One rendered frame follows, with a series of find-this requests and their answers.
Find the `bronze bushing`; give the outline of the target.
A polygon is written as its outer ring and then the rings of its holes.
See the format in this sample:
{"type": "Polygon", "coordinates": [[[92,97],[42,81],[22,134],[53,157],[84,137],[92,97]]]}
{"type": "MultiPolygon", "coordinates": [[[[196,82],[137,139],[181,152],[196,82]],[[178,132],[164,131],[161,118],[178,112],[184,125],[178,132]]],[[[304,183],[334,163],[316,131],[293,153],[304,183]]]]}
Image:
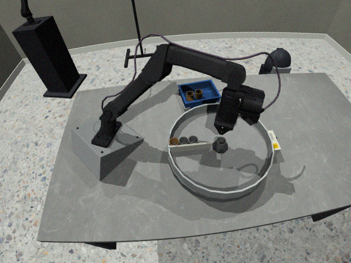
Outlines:
{"type": "Polygon", "coordinates": [[[173,144],[173,143],[176,143],[176,145],[179,145],[179,140],[177,138],[171,138],[169,140],[169,145],[171,146],[171,144],[173,144]]]}
{"type": "Polygon", "coordinates": [[[192,91],[187,92],[186,93],[186,99],[187,99],[187,101],[193,101],[194,93],[192,91]]]}
{"type": "Polygon", "coordinates": [[[201,89],[195,90],[195,98],[196,99],[201,99],[202,98],[202,90],[201,89]]]}

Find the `blue plastic tray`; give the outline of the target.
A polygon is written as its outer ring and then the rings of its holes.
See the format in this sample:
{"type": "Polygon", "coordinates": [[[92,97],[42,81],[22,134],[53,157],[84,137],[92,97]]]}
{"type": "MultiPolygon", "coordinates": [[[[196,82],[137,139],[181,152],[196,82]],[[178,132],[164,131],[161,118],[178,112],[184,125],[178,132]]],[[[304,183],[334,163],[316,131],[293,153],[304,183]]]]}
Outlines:
{"type": "Polygon", "coordinates": [[[211,79],[199,82],[192,82],[187,84],[179,85],[179,93],[182,98],[183,104],[185,108],[200,106],[203,104],[214,104],[215,102],[220,102],[221,95],[218,92],[216,86],[212,82],[211,79]],[[195,90],[201,89],[202,90],[202,98],[196,99],[195,98],[195,90]],[[193,101],[187,101],[186,93],[192,91],[194,92],[194,99],[193,101]]]}

